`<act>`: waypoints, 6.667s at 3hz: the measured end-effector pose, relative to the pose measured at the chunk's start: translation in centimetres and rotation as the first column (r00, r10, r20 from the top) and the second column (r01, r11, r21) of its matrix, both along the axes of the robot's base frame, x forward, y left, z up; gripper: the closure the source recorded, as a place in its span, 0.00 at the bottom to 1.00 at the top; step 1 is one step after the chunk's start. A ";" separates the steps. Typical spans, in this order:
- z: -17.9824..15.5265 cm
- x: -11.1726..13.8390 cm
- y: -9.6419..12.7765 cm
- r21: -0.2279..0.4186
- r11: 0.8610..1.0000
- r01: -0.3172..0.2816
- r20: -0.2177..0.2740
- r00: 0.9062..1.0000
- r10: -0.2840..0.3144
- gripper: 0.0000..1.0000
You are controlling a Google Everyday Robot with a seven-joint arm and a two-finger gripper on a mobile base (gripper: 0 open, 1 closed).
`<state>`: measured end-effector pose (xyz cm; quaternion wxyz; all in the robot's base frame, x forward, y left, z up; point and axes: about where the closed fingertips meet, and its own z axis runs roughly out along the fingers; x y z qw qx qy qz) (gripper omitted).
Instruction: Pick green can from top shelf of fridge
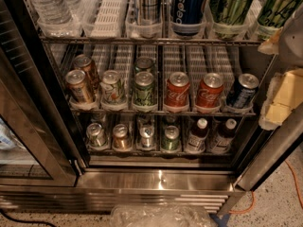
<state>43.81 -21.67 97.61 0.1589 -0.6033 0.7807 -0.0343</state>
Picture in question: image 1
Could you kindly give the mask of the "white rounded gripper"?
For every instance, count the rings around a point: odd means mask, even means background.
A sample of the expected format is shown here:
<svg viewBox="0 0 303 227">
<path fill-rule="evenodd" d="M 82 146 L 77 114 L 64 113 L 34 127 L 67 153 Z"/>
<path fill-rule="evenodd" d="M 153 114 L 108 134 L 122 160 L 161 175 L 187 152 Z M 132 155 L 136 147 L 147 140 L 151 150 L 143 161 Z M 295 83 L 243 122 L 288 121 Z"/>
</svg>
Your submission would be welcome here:
<svg viewBox="0 0 303 227">
<path fill-rule="evenodd" d="M 288 19 L 283 29 L 264 41 L 258 52 L 277 55 L 291 65 L 303 66 L 303 5 Z M 281 126 L 291 112 L 303 102 L 303 69 L 275 73 L 263 102 L 258 124 L 266 131 Z"/>
</svg>

